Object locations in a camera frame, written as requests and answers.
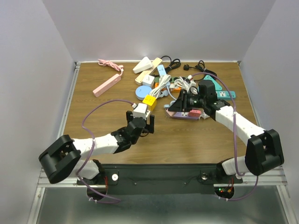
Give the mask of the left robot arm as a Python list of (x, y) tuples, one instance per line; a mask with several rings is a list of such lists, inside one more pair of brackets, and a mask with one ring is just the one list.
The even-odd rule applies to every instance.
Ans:
[(77, 172), (94, 184), (101, 183), (104, 172), (92, 161), (84, 162), (92, 155), (116, 154), (136, 144), (143, 133), (154, 133), (155, 116), (137, 117), (135, 112), (127, 111), (127, 122), (122, 127), (107, 135), (88, 139), (72, 139), (62, 135), (54, 141), (38, 160), (51, 184), (56, 184)]

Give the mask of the yellow cube socket adapter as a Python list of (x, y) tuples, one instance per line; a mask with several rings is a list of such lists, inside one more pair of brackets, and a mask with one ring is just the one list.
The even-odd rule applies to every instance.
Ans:
[(153, 111), (157, 105), (157, 98), (151, 95), (146, 95), (142, 103), (148, 106), (148, 110)]

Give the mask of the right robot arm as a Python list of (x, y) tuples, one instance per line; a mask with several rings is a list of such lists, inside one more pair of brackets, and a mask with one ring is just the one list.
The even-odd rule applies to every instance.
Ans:
[(197, 94), (181, 90), (177, 100), (169, 107), (170, 112), (190, 112), (192, 109), (203, 109), (214, 121), (224, 125), (246, 145), (244, 156), (234, 157), (218, 163), (215, 177), (226, 182), (232, 175), (242, 176), (252, 173), (259, 176), (284, 164), (284, 155), (280, 136), (274, 129), (265, 130), (240, 115), (235, 105), (219, 99), (214, 83), (202, 80)]

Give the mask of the small pink plug adapter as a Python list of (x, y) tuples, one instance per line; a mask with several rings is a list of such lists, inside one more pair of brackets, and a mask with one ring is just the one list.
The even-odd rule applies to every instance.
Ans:
[(165, 114), (167, 117), (171, 118), (171, 119), (175, 119), (176, 118), (176, 112), (170, 112), (168, 110), (165, 110)]

